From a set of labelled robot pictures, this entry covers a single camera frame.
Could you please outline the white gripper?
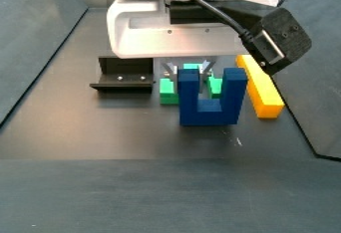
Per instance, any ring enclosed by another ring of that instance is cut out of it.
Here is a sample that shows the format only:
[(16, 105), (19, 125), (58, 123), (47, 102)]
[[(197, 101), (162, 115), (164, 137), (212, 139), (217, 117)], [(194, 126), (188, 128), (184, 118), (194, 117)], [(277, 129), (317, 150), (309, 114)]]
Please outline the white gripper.
[[(221, 23), (174, 24), (172, 1), (114, 0), (107, 27), (114, 53), (123, 59), (237, 55), (246, 52), (238, 34)], [(275, 6), (280, 0), (246, 0)], [(214, 62), (198, 65), (200, 88), (213, 74)], [(177, 79), (178, 67), (164, 63), (166, 76)]]

